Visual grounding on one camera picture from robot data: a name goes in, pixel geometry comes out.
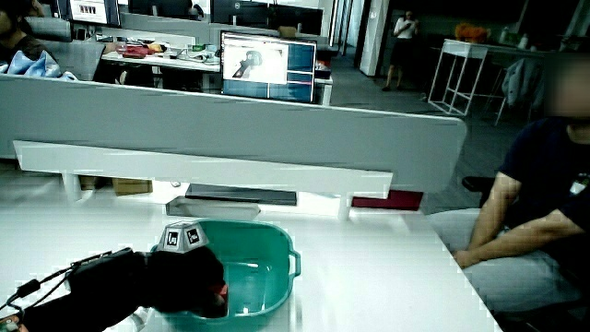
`plastic bottle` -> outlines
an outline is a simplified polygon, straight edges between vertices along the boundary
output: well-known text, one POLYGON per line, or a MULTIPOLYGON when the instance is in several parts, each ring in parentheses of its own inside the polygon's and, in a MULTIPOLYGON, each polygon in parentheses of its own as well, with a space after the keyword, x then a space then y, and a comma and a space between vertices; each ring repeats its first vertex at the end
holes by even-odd
POLYGON ((504 29, 501 31, 500 40, 498 41, 499 43, 506 42, 506 37, 508 37, 508 30, 508 27, 504 27, 504 29))

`red object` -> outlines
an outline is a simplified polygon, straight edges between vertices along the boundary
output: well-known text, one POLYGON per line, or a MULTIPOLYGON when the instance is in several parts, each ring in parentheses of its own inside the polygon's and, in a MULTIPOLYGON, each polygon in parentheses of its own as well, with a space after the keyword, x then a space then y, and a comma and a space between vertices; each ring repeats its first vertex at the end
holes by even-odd
POLYGON ((123 53, 123 57, 132 58, 132 59, 144 59, 146 57, 146 55, 139 54, 139 53, 133 53, 133 52, 125 52, 125 53, 123 53))
POLYGON ((221 313, 220 316, 225 316, 228 314, 228 284, 224 284, 223 286, 221 285, 215 285, 209 288, 210 290, 212 290, 213 292, 215 292, 217 295, 221 296, 221 298, 223 299, 224 303, 223 303, 223 308, 220 308, 223 310, 223 313, 221 313))
POLYGON ((386 208, 418 211, 424 193, 390 190, 386 199, 353 197, 354 208, 386 208))
POLYGON ((148 47, 127 45, 127 50, 125 53, 123 53, 123 57, 143 59, 146 57, 146 55, 152 55, 154 53, 155 51, 149 49, 148 47))

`basin handle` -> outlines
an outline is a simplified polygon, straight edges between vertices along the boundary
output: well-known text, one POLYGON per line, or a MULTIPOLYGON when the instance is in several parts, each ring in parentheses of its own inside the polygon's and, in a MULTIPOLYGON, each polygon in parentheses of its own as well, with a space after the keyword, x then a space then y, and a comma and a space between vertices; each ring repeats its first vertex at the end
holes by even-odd
POLYGON ((301 275, 301 255, 292 249, 289 250, 289 255, 295 257, 295 273, 293 273, 293 278, 295 278, 301 275))

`papers on desk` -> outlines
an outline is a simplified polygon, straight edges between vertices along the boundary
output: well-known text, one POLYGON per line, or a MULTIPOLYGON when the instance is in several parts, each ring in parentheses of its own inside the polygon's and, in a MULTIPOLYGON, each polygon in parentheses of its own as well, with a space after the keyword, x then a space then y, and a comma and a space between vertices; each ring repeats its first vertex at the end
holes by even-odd
POLYGON ((191 52, 182 50, 178 54, 179 60, 193 61, 204 65, 218 65, 219 58, 215 57, 210 51, 191 52))

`white partition panel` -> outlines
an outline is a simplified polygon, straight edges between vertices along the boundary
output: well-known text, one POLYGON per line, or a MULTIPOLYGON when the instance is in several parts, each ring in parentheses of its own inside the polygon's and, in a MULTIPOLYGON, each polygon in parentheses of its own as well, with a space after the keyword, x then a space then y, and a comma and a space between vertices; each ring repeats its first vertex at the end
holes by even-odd
POLYGON ((0 95, 0 157, 12 159, 26 140, 392 172, 393 188, 432 193, 466 135, 455 118, 95 82, 3 75, 0 95))

